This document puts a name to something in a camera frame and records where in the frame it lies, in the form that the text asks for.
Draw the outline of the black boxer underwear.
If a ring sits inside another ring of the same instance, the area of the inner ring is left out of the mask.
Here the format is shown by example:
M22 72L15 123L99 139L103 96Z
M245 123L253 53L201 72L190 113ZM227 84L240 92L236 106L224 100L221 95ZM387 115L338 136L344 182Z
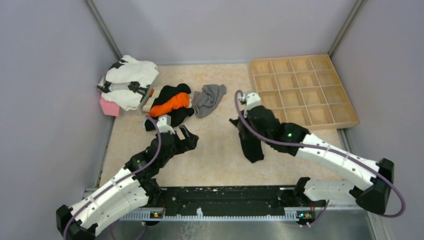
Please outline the black boxer underwear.
M261 141L245 127L239 118L230 118L229 121L238 130L240 145L245 158L251 163L264 160Z

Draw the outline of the grey striped underwear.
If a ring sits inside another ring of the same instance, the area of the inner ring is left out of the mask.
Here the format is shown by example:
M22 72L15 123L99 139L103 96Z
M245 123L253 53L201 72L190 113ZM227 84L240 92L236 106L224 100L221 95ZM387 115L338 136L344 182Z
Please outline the grey striped underwear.
M210 115L227 93L224 84L205 84L201 91L194 91L192 107L197 118Z

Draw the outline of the orange underwear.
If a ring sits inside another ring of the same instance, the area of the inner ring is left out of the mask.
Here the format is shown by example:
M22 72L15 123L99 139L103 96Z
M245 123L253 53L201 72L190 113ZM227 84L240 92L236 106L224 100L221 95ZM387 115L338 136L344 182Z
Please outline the orange underwear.
M150 117L160 117L170 113L173 110L178 110L180 108L191 108L192 102L192 98L189 94L180 92L167 102L153 106L148 112L148 115Z

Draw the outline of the wooden compartment tray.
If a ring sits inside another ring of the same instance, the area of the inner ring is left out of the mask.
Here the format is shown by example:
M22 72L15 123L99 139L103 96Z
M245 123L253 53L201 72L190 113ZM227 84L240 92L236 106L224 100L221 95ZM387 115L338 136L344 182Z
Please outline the wooden compartment tray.
M280 121L309 130L359 124L328 54L257 58L249 66L252 90Z

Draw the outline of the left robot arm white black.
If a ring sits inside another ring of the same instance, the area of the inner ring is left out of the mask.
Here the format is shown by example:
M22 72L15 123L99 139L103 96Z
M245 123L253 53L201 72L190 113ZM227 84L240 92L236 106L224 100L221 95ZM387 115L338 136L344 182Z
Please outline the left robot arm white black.
M180 139L171 117L147 118L156 130L145 150L133 155L102 187L71 206L56 210L56 227L65 240L94 240L105 228L129 212L160 202L161 187L154 176L176 155L197 147L199 136L185 125Z

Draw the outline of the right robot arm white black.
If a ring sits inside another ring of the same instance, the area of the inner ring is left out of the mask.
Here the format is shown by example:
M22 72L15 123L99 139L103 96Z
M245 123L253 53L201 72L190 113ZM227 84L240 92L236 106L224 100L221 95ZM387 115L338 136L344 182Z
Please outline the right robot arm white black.
M330 200L357 204L362 209L385 215L390 194L394 191L394 163L387 159L371 160L340 149L293 122L280 122L261 104L256 92L234 95L241 137L262 143L279 153L314 162L342 177L339 180L300 178L293 200L299 206L311 201Z

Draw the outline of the white perforated basket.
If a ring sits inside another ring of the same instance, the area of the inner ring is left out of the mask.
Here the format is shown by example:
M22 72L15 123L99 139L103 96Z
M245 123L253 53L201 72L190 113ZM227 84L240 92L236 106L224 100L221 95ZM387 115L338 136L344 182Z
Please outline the white perforated basket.
M143 107L147 103L149 98L151 97L151 94L157 85L158 79L159 79L159 76L157 76L155 80L152 82L152 84L147 88L147 93L142 97L140 101L140 105L137 109L122 110L122 112L128 113L130 115L141 116L143 113Z

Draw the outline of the pink cloth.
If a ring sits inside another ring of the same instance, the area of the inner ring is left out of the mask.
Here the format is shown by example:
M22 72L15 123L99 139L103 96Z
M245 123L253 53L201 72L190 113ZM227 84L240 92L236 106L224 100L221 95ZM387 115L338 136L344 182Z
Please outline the pink cloth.
M99 100L101 110L104 115L118 117L120 114L120 106L114 102L107 101L104 98L100 98Z

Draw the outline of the white black clothes pile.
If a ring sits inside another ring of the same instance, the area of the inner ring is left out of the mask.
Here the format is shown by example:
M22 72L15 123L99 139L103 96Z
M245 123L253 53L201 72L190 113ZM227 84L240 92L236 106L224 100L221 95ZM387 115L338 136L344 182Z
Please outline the white black clothes pile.
M158 66L154 62L124 55L111 65L96 88L106 101L125 111L133 111L140 107L158 76Z

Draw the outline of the black metal base rail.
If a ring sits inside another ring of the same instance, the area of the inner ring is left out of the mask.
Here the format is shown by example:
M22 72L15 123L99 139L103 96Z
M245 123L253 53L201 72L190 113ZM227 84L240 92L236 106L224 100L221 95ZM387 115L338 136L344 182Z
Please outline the black metal base rail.
M120 221L162 222L288 221L305 223L327 210L359 210L355 203L312 202L294 185L163 187L155 203L125 211Z

